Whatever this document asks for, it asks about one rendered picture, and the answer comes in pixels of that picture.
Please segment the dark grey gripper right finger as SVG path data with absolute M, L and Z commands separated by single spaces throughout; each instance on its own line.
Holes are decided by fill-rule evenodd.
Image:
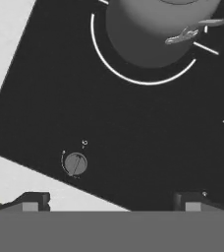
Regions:
M 177 212 L 224 212 L 224 204 L 214 203 L 200 193 L 179 192 L 174 195 L 173 210 Z

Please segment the grey metal kettle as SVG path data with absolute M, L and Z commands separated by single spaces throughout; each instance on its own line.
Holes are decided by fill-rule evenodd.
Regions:
M 111 43 L 142 68 L 182 58 L 204 25 L 224 25 L 224 0 L 109 0 L 106 10 Z

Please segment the grey round hob knob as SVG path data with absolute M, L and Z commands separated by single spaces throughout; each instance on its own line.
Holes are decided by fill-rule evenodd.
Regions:
M 79 153 L 67 155 L 64 161 L 65 169 L 70 176 L 80 176 L 87 169 L 87 160 L 85 156 Z

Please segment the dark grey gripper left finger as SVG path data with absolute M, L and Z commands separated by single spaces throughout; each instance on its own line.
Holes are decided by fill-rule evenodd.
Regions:
M 12 202 L 0 206 L 6 212 L 49 212 L 49 192 L 25 192 Z

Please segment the black glass hob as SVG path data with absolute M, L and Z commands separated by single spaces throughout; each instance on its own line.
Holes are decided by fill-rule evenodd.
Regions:
M 179 192 L 224 204 L 224 25 L 142 68 L 111 43 L 108 4 L 35 0 L 0 89 L 0 157 L 130 211 L 171 211 Z

